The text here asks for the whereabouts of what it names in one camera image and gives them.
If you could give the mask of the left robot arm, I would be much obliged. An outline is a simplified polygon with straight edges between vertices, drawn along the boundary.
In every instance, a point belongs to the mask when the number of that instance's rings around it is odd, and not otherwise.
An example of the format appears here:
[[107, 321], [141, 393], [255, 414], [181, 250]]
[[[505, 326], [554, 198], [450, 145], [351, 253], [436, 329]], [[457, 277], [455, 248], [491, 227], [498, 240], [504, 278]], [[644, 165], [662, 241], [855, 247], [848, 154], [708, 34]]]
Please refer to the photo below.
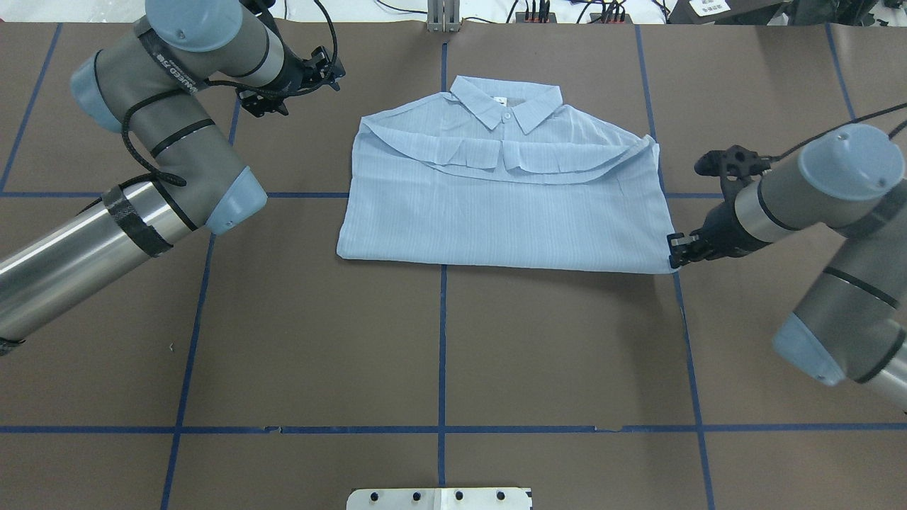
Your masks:
[[123, 143], [134, 174], [2, 261], [2, 354], [199, 229], [224, 234], [268, 194], [202, 106], [200, 93], [235, 91], [256, 118], [288, 114], [289, 98], [344, 77], [337, 30], [321, 2], [328, 46], [298, 55], [270, 1], [146, 1], [113, 45], [72, 74], [87, 116]]

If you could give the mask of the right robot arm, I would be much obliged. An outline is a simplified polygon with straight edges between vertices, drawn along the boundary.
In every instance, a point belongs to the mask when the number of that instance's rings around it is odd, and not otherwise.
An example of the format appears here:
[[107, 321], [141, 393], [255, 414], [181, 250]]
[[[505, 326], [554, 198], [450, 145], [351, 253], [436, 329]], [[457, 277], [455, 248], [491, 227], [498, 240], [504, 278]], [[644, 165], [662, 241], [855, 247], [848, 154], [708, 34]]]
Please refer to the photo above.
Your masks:
[[722, 203], [699, 229], [667, 236], [672, 268], [742, 258], [822, 224], [843, 239], [773, 338], [775, 352], [824, 385], [852, 381], [905, 407], [905, 156], [884, 130], [833, 128], [788, 156], [735, 145], [695, 165]]

